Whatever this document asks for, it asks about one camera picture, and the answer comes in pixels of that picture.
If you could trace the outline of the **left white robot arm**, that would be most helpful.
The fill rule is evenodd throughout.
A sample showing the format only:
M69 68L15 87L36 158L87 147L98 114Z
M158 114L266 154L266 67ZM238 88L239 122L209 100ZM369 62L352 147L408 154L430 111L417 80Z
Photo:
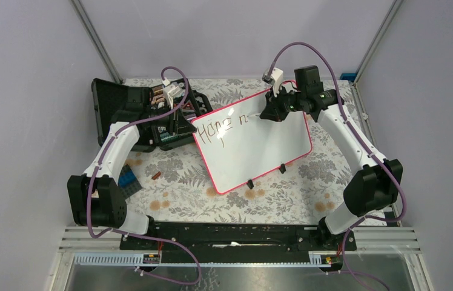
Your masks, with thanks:
M121 190L121 173L129 153L150 152L156 147L173 149L188 143L195 128L184 113L190 105L194 116L211 110L198 102L195 90L184 79L159 87L130 87L94 79L91 86L101 148L80 175L67 182L74 222L103 227L106 232L134 234L143 249L157 243L148 215L131 212Z

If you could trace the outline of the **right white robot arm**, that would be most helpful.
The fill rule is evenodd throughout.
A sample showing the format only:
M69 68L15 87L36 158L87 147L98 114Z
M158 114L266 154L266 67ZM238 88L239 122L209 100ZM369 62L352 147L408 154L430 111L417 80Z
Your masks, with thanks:
M283 71L269 69L262 79L271 85L260 119L282 122L292 112L303 112L324 129L347 160L353 177L343 191L343 202L321 219L317 242L331 250L341 233L375 210L396 202L403 166L378 151L348 115L337 90L326 90L319 69L312 65L294 71L296 86L284 88Z

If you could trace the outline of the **pink framed whiteboard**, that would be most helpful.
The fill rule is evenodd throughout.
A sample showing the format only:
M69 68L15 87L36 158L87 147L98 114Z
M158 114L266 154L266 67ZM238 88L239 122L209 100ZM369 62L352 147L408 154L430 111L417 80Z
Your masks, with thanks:
M306 115L274 122L260 114L266 91L194 118L194 140L217 193L225 194L312 152Z

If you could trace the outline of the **brown marker cap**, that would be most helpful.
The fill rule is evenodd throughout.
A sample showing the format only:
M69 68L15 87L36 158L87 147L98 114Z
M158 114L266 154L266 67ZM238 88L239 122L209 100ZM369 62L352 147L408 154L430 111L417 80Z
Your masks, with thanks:
M161 176L161 174L162 174L161 172L157 172L156 174L154 174L154 175L151 177L151 179L152 179L152 180L156 180L156 179L158 179L158 178Z

